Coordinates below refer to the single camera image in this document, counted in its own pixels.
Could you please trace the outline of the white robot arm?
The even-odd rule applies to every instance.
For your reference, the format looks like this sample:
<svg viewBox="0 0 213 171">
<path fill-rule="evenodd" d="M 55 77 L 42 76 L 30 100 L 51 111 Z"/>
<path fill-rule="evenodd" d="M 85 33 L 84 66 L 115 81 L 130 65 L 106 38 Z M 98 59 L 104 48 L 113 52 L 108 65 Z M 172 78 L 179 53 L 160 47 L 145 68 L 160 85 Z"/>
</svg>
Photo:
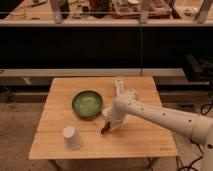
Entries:
<svg viewBox="0 0 213 171">
<path fill-rule="evenodd" d="M 213 118 L 138 101 L 133 89 L 119 93 L 107 114 L 109 130 L 117 129 L 127 114 L 140 117 L 205 146 L 200 171 L 213 171 Z"/>
</svg>

